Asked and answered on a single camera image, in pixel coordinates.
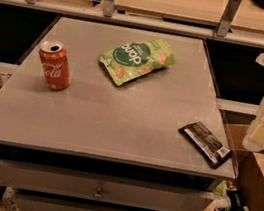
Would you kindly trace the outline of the red coca-cola can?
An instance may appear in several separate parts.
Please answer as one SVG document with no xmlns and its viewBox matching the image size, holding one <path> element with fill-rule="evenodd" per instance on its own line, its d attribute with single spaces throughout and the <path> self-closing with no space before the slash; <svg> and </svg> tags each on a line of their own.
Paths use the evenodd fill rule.
<svg viewBox="0 0 264 211">
<path fill-rule="evenodd" d="M 48 87 L 58 91 L 66 89 L 70 85 L 70 72 L 64 45 L 57 41 L 44 41 L 40 44 L 39 57 Z"/>
</svg>

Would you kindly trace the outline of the black snack bar wrapper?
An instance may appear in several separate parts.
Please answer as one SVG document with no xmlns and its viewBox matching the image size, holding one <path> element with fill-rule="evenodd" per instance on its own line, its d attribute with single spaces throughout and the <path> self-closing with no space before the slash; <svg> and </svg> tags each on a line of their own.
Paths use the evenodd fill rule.
<svg viewBox="0 0 264 211">
<path fill-rule="evenodd" d="M 232 156 L 231 149 L 223 146 L 221 141 L 200 121 L 187 124 L 178 131 L 196 147 L 213 170 L 218 169 Z"/>
</svg>

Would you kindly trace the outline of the green snack bag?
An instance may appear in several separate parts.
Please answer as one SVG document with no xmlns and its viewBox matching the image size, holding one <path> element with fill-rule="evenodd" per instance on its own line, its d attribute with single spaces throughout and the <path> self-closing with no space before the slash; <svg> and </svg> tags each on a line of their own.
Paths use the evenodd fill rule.
<svg viewBox="0 0 264 211">
<path fill-rule="evenodd" d="M 175 64 L 175 53 L 164 39 L 131 42 L 105 51 L 99 57 L 116 86 Z"/>
</svg>

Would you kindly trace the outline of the upper grey drawer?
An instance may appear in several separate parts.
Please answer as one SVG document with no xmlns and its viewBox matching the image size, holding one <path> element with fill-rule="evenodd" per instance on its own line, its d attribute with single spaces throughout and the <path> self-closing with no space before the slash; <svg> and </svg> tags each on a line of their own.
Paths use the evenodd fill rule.
<svg viewBox="0 0 264 211">
<path fill-rule="evenodd" d="M 0 185 L 157 211 L 203 211 L 210 192 L 0 159 Z"/>
</svg>

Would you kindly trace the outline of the right metal bracket post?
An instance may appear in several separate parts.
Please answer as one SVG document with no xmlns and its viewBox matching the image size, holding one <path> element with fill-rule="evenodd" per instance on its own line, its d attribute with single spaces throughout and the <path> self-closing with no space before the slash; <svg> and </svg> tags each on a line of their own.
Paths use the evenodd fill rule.
<svg viewBox="0 0 264 211">
<path fill-rule="evenodd" d="M 224 12 L 222 13 L 222 17 L 219 20 L 219 24 L 217 24 L 217 28 L 215 29 L 216 36 L 225 37 L 230 31 L 230 26 L 232 25 L 232 21 L 235 18 L 235 14 L 237 14 L 237 10 L 240 7 L 242 0 L 228 0 L 227 5 L 224 8 Z"/>
</svg>

